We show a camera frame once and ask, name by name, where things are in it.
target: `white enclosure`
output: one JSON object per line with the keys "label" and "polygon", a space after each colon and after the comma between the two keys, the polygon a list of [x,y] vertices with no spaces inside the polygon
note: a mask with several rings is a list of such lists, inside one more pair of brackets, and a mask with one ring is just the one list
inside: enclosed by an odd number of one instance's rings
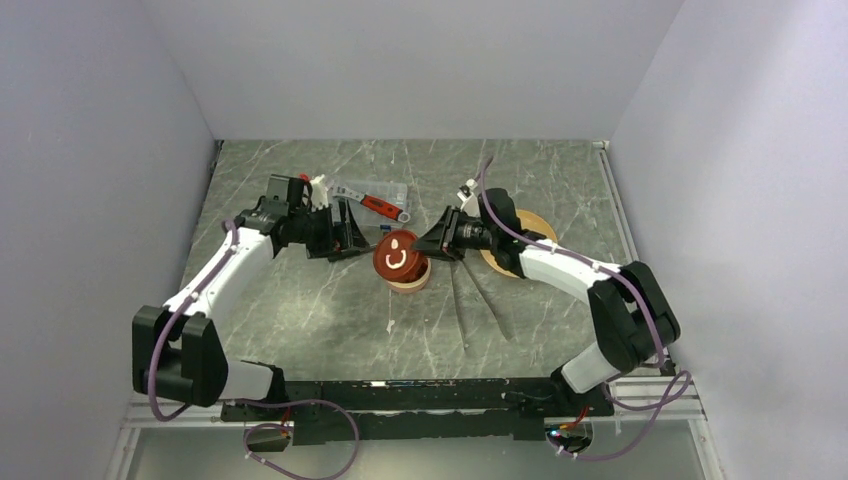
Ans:
{"label": "white enclosure", "polygon": [[727,477],[844,478],[846,52],[842,0],[4,2],[0,478],[106,471],[213,138],[354,137],[611,140]]}
{"label": "white enclosure", "polygon": [[687,1],[612,137],[730,478],[845,478],[848,4]]}
{"label": "white enclosure", "polygon": [[143,0],[216,138],[609,138],[682,0]]}

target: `smiley face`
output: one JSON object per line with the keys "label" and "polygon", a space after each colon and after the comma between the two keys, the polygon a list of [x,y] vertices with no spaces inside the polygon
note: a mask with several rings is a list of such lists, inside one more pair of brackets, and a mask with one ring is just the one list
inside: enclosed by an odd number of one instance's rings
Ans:
{"label": "smiley face", "polygon": [[387,233],[374,251],[374,269],[390,282],[410,282],[419,275],[426,257],[416,252],[412,245],[418,239],[408,230]]}
{"label": "smiley face", "polygon": [[397,270],[398,268],[406,265],[407,253],[405,248],[400,248],[400,242],[397,241],[397,238],[393,238],[390,244],[392,247],[391,251],[386,254],[386,266],[392,270]]}

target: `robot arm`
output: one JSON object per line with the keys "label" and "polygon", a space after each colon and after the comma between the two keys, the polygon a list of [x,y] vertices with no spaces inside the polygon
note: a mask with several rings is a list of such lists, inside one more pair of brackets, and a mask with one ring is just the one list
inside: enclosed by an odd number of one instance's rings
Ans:
{"label": "robot arm", "polygon": [[647,265],[632,262],[620,266],[591,259],[584,262],[555,254],[554,242],[521,228],[512,199],[504,189],[488,189],[486,198],[498,219],[538,246],[520,242],[493,221],[481,199],[473,196],[476,188],[474,180],[460,187],[457,196],[462,207],[447,207],[414,248],[448,261],[461,260],[468,248],[490,250],[501,268],[520,278],[545,282],[587,304],[596,341],[551,375],[555,383],[567,387],[567,392],[588,392],[606,380],[631,372],[657,354],[644,313],[631,307],[634,296],[610,273],[635,287],[650,310],[663,347],[680,336],[677,319]]}
{"label": "robot arm", "polygon": [[[162,307],[142,307],[133,319],[133,388],[148,393],[154,373],[157,396],[189,405],[246,398],[286,401],[283,371],[272,365],[226,358],[216,325],[250,280],[290,243],[307,257],[341,260],[369,249],[347,203],[335,224],[320,180],[272,175],[257,205],[239,214],[209,262]],[[156,343],[167,335],[156,355]],[[172,342],[181,341],[181,348]]]}

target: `gray marble surface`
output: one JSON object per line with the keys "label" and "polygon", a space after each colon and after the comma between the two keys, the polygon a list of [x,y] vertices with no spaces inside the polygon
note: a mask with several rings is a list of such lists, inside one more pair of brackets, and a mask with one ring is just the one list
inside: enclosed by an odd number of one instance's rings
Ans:
{"label": "gray marble surface", "polygon": [[[219,224],[252,207],[272,173],[336,173],[409,185],[408,228],[422,234],[457,187],[495,154],[487,186],[556,230],[559,243],[621,263],[625,250],[590,142],[532,140],[225,142],[194,235],[184,282],[224,240]],[[364,229],[374,242],[377,229]],[[370,255],[330,264],[283,251],[215,319],[227,355],[276,364],[291,380],[547,376],[592,342],[587,306],[548,285],[507,278],[477,252],[467,263],[515,337],[506,341],[471,279],[435,262],[426,288],[391,292]],[[454,295],[467,332],[464,350]],[[387,327],[393,321],[391,331]]]}

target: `purple cable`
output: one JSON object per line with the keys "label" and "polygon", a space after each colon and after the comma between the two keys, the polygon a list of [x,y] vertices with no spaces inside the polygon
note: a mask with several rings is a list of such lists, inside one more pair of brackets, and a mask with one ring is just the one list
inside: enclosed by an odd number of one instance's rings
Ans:
{"label": "purple cable", "polygon": [[[236,228],[235,223],[232,220],[224,220],[222,223],[225,232],[229,232],[232,237],[231,247],[238,246],[238,228]],[[183,303],[174,310],[174,313],[171,314],[171,318],[165,323],[165,327],[162,328],[162,333],[159,334],[159,338],[156,339],[156,345],[153,347],[153,355],[150,357],[150,371],[147,374],[147,399],[150,401],[150,410],[153,411],[153,416],[156,417],[156,420],[160,422],[170,422],[171,420],[180,416],[188,407],[188,404],[185,404],[178,408],[173,413],[165,415],[162,413],[162,410],[159,408],[159,402],[156,400],[156,370],[159,369],[159,358],[162,356],[162,350],[165,349],[165,343],[168,341],[168,335],[171,333],[171,329],[174,328],[174,324],[177,323],[177,319],[180,318],[180,315],[185,313],[188,309],[189,305],[195,302],[195,298],[193,295],[196,293],[200,295],[200,292],[206,288],[207,285],[215,278],[218,273],[221,272],[221,269],[224,268],[224,265],[227,264],[227,261],[234,255],[232,248],[228,248],[226,252],[224,252],[224,256],[218,260],[218,263],[212,267],[212,270],[203,277],[200,282],[197,284],[197,287],[191,292],[191,294],[183,300]]]}
{"label": "purple cable", "polygon": [[[180,306],[177,307],[176,310],[174,310],[174,313],[171,314],[171,317],[165,323],[165,327],[162,328],[162,333],[159,334],[159,338],[156,339],[156,345],[153,347],[153,355],[150,357],[150,371],[149,371],[148,377],[147,377],[147,398],[150,401],[150,410],[153,411],[153,416],[156,417],[156,419],[159,420],[160,422],[169,422],[169,421],[177,418],[178,416],[180,416],[181,413],[183,413],[189,407],[189,404],[185,404],[185,405],[181,406],[180,408],[178,408],[177,410],[175,410],[173,413],[170,413],[168,415],[165,415],[164,413],[162,413],[162,410],[159,408],[159,402],[156,400],[156,371],[159,369],[159,359],[162,356],[162,350],[164,350],[164,348],[165,348],[165,342],[168,341],[168,335],[171,333],[171,330],[174,328],[174,324],[177,323],[177,319],[180,318],[180,315],[185,313],[185,311],[188,309],[189,305],[191,305],[192,303],[194,303],[196,301],[196,299],[193,297],[193,294],[196,293],[196,294],[200,295],[200,293],[207,286],[209,286],[209,283],[211,283],[212,280],[221,272],[221,270],[224,268],[224,266],[227,264],[227,262],[230,260],[230,258],[235,254],[232,247],[238,247],[238,244],[239,244],[238,228],[236,228],[236,225],[235,225],[235,223],[233,223],[232,220],[225,220],[224,222],[222,222],[222,226],[224,228],[224,232],[227,232],[231,235],[231,240],[232,240],[232,242],[230,244],[231,248],[228,248],[224,252],[224,255],[221,257],[220,260],[218,260],[218,262],[215,264],[215,266],[212,267],[212,270],[210,270],[209,273],[205,277],[203,277],[200,280],[200,282],[198,282],[197,287],[195,287],[195,289],[192,290],[192,292],[191,292],[192,294],[190,294],[188,297],[186,297],[186,299],[183,301],[183,303],[181,303]],[[255,427],[252,427],[247,432],[245,432],[243,444],[244,444],[245,451],[248,452],[248,456],[250,458],[252,458],[253,460],[256,460],[257,462],[259,462],[259,463],[261,463],[261,464],[263,464],[267,467],[270,467],[271,469],[276,470],[279,473],[282,473],[283,475],[287,475],[291,478],[294,478],[295,480],[334,480],[334,479],[344,475],[344,473],[347,472],[348,469],[350,469],[350,466],[353,465],[353,461],[356,460],[356,454],[359,451],[359,427],[357,427],[356,421],[354,421],[354,419],[350,415],[350,413],[348,413],[345,409],[343,409],[339,405],[336,405],[333,402],[328,402],[327,400],[318,400],[318,399],[300,400],[300,401],[297,401],[297,402],[287,402],[287,403],[262,403],[262,402],[256,402],[256,401],[253,401],[253,400],[241,399],[241,400],[238,400],[238,402],[244,403],[244,404],[247,404],[247,405],[253,405],[253,406],[256,406],[256,407],[263,407],[263,408],[286,408],[286,407],[294,407],[294,406],[297,406],[297,405],[305,405],[305,404],[311,405],[311,404],[317,403],[317,404],[321,404],[321,405],[327,405],[329,407],[332,407],[332,408],[340,411],[347,418],[347,420],[350,422],[351,426],[353,427],[353,436],[354,436],[353,454],[351,454],[350,460],[348,460],[347,464],[341,470],[339,470],[338,473],[330,475],[329,477],[324,477],[324,478],[319,478],[319,479],[311,479],[311,478],[308,478],[308,477],[302,477],[300,475],[289,472],[288,470],[280,467],[279,465],[276,465],[273,462],[266,461],[264,458],[262,458],[259,455],[256,455],[255,453],[251,452],[250,449],[248,448],[247,437],[251,433],[253,433],[254,431],[259,430],[261,428],[270,428],[270,427],[276,428],[280,431],[289,431],[288,427],[283,426],[283,425],[277,425],[275,423],[263,423],[263,424],[255,426]]]}
{"label": "purple cable", "polygon": [[[489,216],[492,218],[492,221],[494,221],[495,224],[497,224],[498,227],[500,227],[503,231],[508,233],[510,236],[512,236],[516,240],[522,241],[522,242],[526,243],[527,245],[532,245],[534,247],[541,248],[543,250],[550,250],[550,248],[548,246],[543,245],[539,242],[533,241],[533,240],[511,230],[509,227],[504,225],[504,223],[495,215],[495,212],[492,209],[491,204],[489,203],[489,198],[486,195],[486,170],[489,168],[489,165],[492,163],[492,161],[494,159],[495,159],[494,156],[489,157],[489,159],[486,160],[486,162],[483,163],[482,167],[480,168],[480,173],[479,173],[478,179],[477,179],[479,184],[480,184],[480,190],[481,190],[480,198],[482,198],[482,200],[483,200],[483,206],[486,208],[486,212],[488,212]],[[584,264],[586,264],[590,267],[593,265],[592,260],[590,260],[589,258],[584,257],[583,255],[580,255],[577,252],[572,252],[571,250],[567,250],[565,248],[556,247],[554,252],[558,253],[560,255],[565,255],[567,257],[578,260],[581,263],[584,263]],[[666,360],[665,352],[663,351],[663,348],[662,348],[662,342],[660,341],[660,336],[659,336],[659,333],[657,332],[657,327],[654,324],[654,318],[651,315],[651,311],[648,309],[647,304],[645,303],[645,299],[642,298],[642,295],[639,293],[639,291],[636,289],[636,287],[632,283],[630,283],[629,280],[624,278],[624,276],[622,276],[618,272],[610,270],[609,268],[606,268],[602,265],[600,266],[599,270],[601,272],[609,275],[610,277],[614,278],[616,281],[620,282],[633,295],[634,299],[636,300],[636,304],[639,306],[639,309],[642,310],[642,314],[645,317],[645,323],[648,326],[648,331],[650,331],[650,333],[651,333],[651,339],[654,341],[654,348],[657,351],[657,362],[656,363],[650,363],[650,364],[645,363],[644,366],[646,366],[646,367],[661,367],[665,363],[665,360]],[[616,376],[608,379],[607,382],[615,380],[616,378],[618,378],[620,376],[621,376],[620,374],[616,375]],[[686,381],[680,387],[680,390],[675,392],[674,395],[670,395],[671,388],[674,386],[675,383],[677,383],[677,381],[681,378],[681,376],[686,376]],[[683,395],[683,393],[686,391],[686,389],[689,387],[689,384],[691,383],[691,381],[692,381],[692,375],[686,370],[681,370],[680,373],[675,375],[674,378],[671,380],[671,382],[669,382],[668,387],[666,387],[666,389],[665,389],[665,393],[663,393],[662,397],[660,397],[660,401],[658,401],[657,403],[650,404],[650,405],[643,405],[643,406],[638,406],[638,407],[626,405],[626,404],[612,398],[612,395],[609,393],[608,389],[601,387],[601,391],[604,393],[604,395],[612,403],[614,403],[615,405],[618,405],[621,408],[624,408],[626,410],[631,410],[631,411],[654,410],[654,413],[653,413],[653,415],[651,415],[651,418],[648,420],[648,423],[642,428],[642,430],[639,432],[639,434],[636,435],[636,438],[634,438],[633,441],[630,442],[629,445],[627,445],[626,447],[624,447],[620,451],[618,451],[616,453],[609,454],[609,455],[601,455],[601,456],[586,457],[586,456],[578,455],[577,458],[579,458],[581,460],[590,461],[590,462],[612,460],[612,459],[618,458],[618,457],[630,452],[631,450],[633,450],[636,447],[636,445],[638,445],[639,442],[641,442],[642,439],[645,438],[645,435],[648,434],[648,432],[651,430],[651,428],[653,428],[654,422],[656,422],[656,420],[657,420],[657,416],[659,416],[660,411],[662,411],[662,407],[664,407],[664,406],[668,405],[670,402],[673,402],[674,400],[677,400],[678,398],[680,398]]]}
{"label": "purple cable", "polygon": [[[483,162],[483,165],[480,167],[480,175],[479,175],[480,190],[482,191],[482,194],[480,196],[483,199],[483,205],[486,207],[486,211],[489,213],[489,216],[498,225],[498,227],[501,228],[501,230],[508,233],[511,237],[513,237],[517,240],[520,240],[520,241],[526,243],[527,245],[532,245],[534,247],[541,248],[542,250],[550,251],[551,248],[548,247],[547,245],[543,245],[543,244],[536,242],[534,240],[530,240],[529,238],[521,235],[520,233],[517,233],[517,232],[511,230],[509,227],[504,225],[504,223],[495,215],[494,210],[492,210],[491,204],[489,204],[489,198],[486,195],[486,170],[488,170],[489,165],[492,163],[492,161],[494,159],[495,159],[495,157],[491,156],[491,157],[488,158],[488,160]],[[583,255],[580,255],[577,252],[572,252],[571,250],[568,250],[568,249],[565,249],[565,248],[562,248],[562,247],[559,247],[559,246],[556,247],[555,251],[556,251],[556,253],[558,253],[560,255],[565,255],[566,257],[573,258],[573,259],[575,259],[575,260],[577,260],[577,261],[579,261],[579,262],[581,262],[581,263],[583,263],[583,264],[585,264],[589,267],[592,267],[594,265],[594,262],[591,259],[589,259],[589,258],[587,258]],[[598,270],[609,275],[610,277],[614,278],[616,281],[618,281],[619,283],[624,285],[624,287],[627,288],[627,290],[630,291],[630,294],[633,295],[633,297],[636,299],[636,304],[639,306],[639,309],[642,311],[642,314],[645,316],[645,323],[648,325],[648,331],[651,333],[651,339],[654,342],[654,349],[657,351],[657,362],[656,363],[645,363],[644,366],[655,367],[655,368],[662,367],[663,364],[665,364],[665,352],[663,351],[662,342],[660,341],[660,334],[659,334],[659,332],[657,332],[657,327],[654,324],[654,318],[651,315],[651,311],[648,309],[647,303],[645,303],[645,300],[642,298],[642,295],[639,293],[639,290],[636,290],[636,287],[632,283],[630,283],[629,280],[627,280],[626,278],[624,278],[623,275],[621,275],[620,273],[618,273],[614,270],[610,270],[609,268],[606,268],[603,265],[599,265]]]}
{"label": "purple cable", "polygon": [[[671,388],[683,376],[686,377],[686,380],[683,383],[683,386],[681,386],[680,389],[677,392],[675,392],[673,395],[669,395],[669,393],[671,392]],[[680,373],[678,373],[677,375],[674,376],[674,378],[671,379],[671,382],[668,383],[668,386],[665,387],[665,393],[663,393],[663,398],[667,399],[668,402],[671,402],[673,400],[677,400],[678,398],[680,398],[681,395],[683,395],[683,392],[686,391],[686,388],[689,386],[689,383],[691,381],[692,381],[692,375],[686,370],[681,370]],[[648,432],[650,432],[651,429],[654,427],[654,424],[657,421],[657,417],[659,416],[660,411],[662,410],[662,407],[663,407],[663,405],[660,405],[659,407],[651,407],[651,406],[631,407],[629,405],[624,405],[624,404],[618,402],[617,400],[614,400],[614,402],[616,402],[616,405],[619,405],[622,408],[626,408],[627,410],[640,411],[640,410],[651,410],[651,409],[653,409],[654,413],[651,415],[651,418],[648,419],[648,423],[646,423],[645,426],[642,427],[642,430],[639,431],[639,434],[637,434],[636,437],[633,438],[633,440],[631,440],[630,443],[627,444],[627,446],[622,448],[621,450],[619,450],[615,453],[610,453],[610,454],[606,454],[606,455],[580,455],[580,454],[578,454],[574,458],[576,458],[577,460],[583,460],[583,461],[586,461],[586,462],[605,462],[607,460],[615,460],[616,458],[622,457],[622,456],[630,453],[630,451],[633,450],[634,448],[636,448],[636,446],[639,445],[640,442],[642,442],[642,440],[645,438],[645,436],[648,435]],[[545,438],[547,439],[548,443],[551,444],[551,446],[554,447],[557,450],[557,452],[559,452],[559,447],[549,437],[546,436]]]}
{"label": "purple cable", "polygon": [[344,475],[350,469],[351,465],[353,465],[354,460],[356,460],[356,455],[357,455],[357,453],[359,453],[359,427],[356,426],[356,421],[353,419],[353,417],[350,415],[350,413],[348,413],[347,410],[345,410],[344,408],[342,408],[341,406],[339,406],[339,405],[337,405],[333,402],[330,402],[330,401],[327,401],[327,400],[318,400],[318,399],[298,400],[296,402],[285,402],[285,403],[262,403],[262,402],[256,402],[256,401],[253,401],[253,400],[240,399],[240,400],[237,400],[237,402],[243,403],[245,405],[252,405],[252,406],[255,406],[255,407],[263,407],[263,408],[288,408],[288,407],[296,407],[298,405],[313,405],[313,404],[316,404],[316,403],[319,404],[319,405],[326,405],[328,407],[334,408],[335,410],[338,410],[339,412],[341,412],[342,415],[344,415],[345,418],[347,418],[347,421],[350,422],[350,426],[353,428],[353,453],[350,454],[350,460],[347,461],[347,463],[345,464],[344,467],[342,467],[341,470],[339,470],[338,472],[336,472],[336,473],[334,473],[334,474],[332,474],[328,477],[321,477],[321,478],[303,477],[303,476],[300,476],[296,473],[293,473],[293,472],[286,470],[285,468],[277,465],[274,462],[269,462],[268,460],[264,459],[263,457],[261,457],[261,456],[250,451],[250,447],[247,445],[247,438],[253,432],[255,432],[257,430],[261,430],[261,429],[266,429],[266,428],[272,428],[274,430],[279,430],[281,432],[290,431],[289,427],[286,427],[284,425],[279,425],[279,424],[276,424],[276,423],[262,423],[262,424],[254,426],[254,427],[251,427],[247,432],[244,433],[244,438],[242,439],[242,445],[244,446],[244,451],[247,452],[247,456],[245,458],[251,458],[251,459],[261,463],[262,465],[265,465],[266,467],[268,467],[268,468],[270,468],[270,469],[272,469],[272,470],[274,470],[278,473],[282,473],[283,475],[286,475],[289,478],[294,478],[295,480],[334,480],[334,479],[339,478],[342,475]]}

